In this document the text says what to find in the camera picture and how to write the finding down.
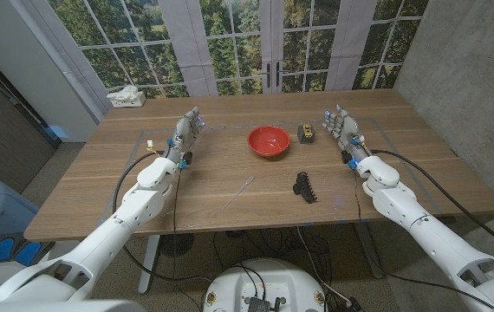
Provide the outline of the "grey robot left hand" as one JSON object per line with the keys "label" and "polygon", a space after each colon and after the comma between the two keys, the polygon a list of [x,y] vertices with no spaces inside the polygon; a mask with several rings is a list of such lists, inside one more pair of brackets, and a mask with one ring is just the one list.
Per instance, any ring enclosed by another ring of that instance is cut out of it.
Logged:
{"label": "grey robot left hand", "polygon": [[193,149],[195,141],[205,123],[199,114],[199,107],[194,107],[179,119],[172,142],[168,147],[166,158],[178,164],[183,156]]}

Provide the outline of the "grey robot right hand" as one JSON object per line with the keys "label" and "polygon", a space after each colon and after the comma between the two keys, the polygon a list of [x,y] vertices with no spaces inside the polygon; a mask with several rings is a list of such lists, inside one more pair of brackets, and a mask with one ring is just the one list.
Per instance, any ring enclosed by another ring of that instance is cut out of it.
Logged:
{"label": "grey robot right hand", "polygon": [[340,105],[337,105],[336,109],[336,113],[329,110],[324,113],[322,126],[337,141],[341,149],[342,162],[354,169],[372,154],[366,146],[365,137],[361,134],[356,120]]}

